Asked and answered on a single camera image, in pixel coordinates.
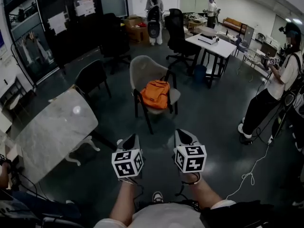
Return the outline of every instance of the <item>blue trash can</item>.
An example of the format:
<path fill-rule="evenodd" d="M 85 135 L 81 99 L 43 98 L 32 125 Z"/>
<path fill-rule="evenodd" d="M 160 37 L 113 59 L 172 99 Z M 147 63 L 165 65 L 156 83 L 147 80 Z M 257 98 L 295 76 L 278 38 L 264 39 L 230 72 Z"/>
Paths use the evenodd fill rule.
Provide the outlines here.
<path fill-rule="evenodd" d="M 198 83 L 203 83 L 203 80 L 206 76 L 207 68 L 203 65 L 196 65 L 194 68 L 194 79 Z"/>

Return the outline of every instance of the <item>orange backpack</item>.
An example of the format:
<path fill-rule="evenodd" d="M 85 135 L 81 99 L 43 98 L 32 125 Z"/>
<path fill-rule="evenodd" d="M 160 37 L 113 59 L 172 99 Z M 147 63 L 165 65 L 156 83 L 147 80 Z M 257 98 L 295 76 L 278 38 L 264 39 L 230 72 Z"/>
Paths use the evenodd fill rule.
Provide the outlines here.
<path fill-rule="evenodd" d="M 170 84 L 166 81 L 150 81 L 141 91 L 144 104 L 156 109 L 166 109 L 169 90 Z"/>

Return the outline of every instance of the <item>gray floor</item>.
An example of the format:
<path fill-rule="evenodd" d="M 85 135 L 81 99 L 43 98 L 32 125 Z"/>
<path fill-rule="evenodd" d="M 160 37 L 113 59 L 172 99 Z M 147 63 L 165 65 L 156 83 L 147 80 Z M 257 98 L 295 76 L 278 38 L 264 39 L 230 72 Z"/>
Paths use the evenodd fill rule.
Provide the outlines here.
<path fill-rule="evenodd" d="M 163 45 L 132 45 L 130 54 L 133 58 L 148 55 L 167 67 L 169 62 L 165 57 L 173 53 L 166 41 L 168 34 L 164 31 Z M 20 113 L 23 125 L 48 105 L 48 99 L 67 90 L 78 72 L 96 59 L 102 59 L 99 51 L 93 51 L 67 65 L 66 76 L 58 71 L 40 84 L 37 96 L 32 97 L 26 106 L 31 117 Z M 261 75 L 245 64 L 237 75 L 237 68 L 241 64 L 241 60 L 231 57 L 225 74 L 220 80 L 214 81 L 211 89 L 189 78 L 183 64 L 174 66 L 172 70 L 177 75 L 177 88 L 181 92 L 179 114 L 175 116 L 166 112 L 158 117 L 151 116 L 154 135 L 149 133 L 141 108 L 139 118 L 134 117 L 128 68 L 121 65 L 114 75 L 109 75 L 110 68 L 106 68 L 113 98 L 109 99 L 104 85 L 101 85 L 101 90 L 96 89 L 91 93 L 93 111 L 99 121 L 97 130 L 113 143 L 132 133 L 139 134 L 146 158 L 140 181 L 144 186 L 144 194 L 140 200 L 150 201 L 153 192 L 157 190 L 163 193 L 165 201 L 180 200 L 174 194 L 179 192 L 181 182 L 177 167 L 171 159 L 173 152 L 166 145 L 176 128 L 195 134 L 206 146 L 208 157 L 203 177 L 223 198 L 239 187 L 241 176 L 248 173 L 254 162 L 265 154 L 266 145 L 259 139 L 251 146 L 239 142 L 237 125 L 262 83 Z M 274 113 L 265 119 L 262 127 Z M 265 141 L 270 136 L 270 126 L 261 135 Z M 11 136 L 15 138 L 21 129 L 22 126 L 15 120 Z M 62 161 L 40 182 L 50 199 L 75 200 L 87 227 L 92 227 L 109 215 L 120 186 L 111 166 L 111 151 L 99 142 L 95 143 L 102 149 L 100 152 L 85 145 L 76 152 L 81 167 Z M 294 147 L 291 130 L 284 128 L 274 146 L 269 148 L 267 157 L 257 164 L 253 172 L 255 185 L 250 185 L 248 177 L 241 190 L 231 199 L 237 202 L 258 199 L 262 203 L 275 205 L 277 209 L 288 207 L 297 195 L 290 187 L 291 183 L 299 175 L 302 166 L 303 156 Z M 190 197 L 187 188 L 185 194 Z"/>

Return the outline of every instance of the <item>cardboard box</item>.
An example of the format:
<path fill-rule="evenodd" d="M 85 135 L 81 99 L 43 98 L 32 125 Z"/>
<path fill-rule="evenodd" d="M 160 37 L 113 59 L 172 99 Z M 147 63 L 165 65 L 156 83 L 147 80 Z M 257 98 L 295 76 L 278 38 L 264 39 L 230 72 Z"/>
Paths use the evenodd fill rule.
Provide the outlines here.
<path fill-rule="evenodd" d="M 149 33 L 148 28 L 136 28 L 135 25 L 138 25 L 143 22 L 143 19 L 138 16 L 130 16 L 124 20 L 126 26 L 126 32 L 128 33 L 129 39 L 137 43 L 149 43 Z"/>

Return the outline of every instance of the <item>brown sofa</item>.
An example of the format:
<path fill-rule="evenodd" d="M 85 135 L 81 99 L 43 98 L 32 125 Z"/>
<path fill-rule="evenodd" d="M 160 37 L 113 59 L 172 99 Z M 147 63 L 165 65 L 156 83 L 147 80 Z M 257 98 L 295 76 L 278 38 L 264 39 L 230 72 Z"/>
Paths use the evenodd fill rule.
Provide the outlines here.
<path fill-rule="evenodd" d="M 223 25 L 239 32 L 241 29 L 242 23 L 238 22 L 234 19 L 231 19 L 231 18 L 226 18 L 223 20 Z M 241 31 L 242 34 L 245 34 L 246 28 L 247 28 L 247 25 L 243 24 L 242 31 Z"/>

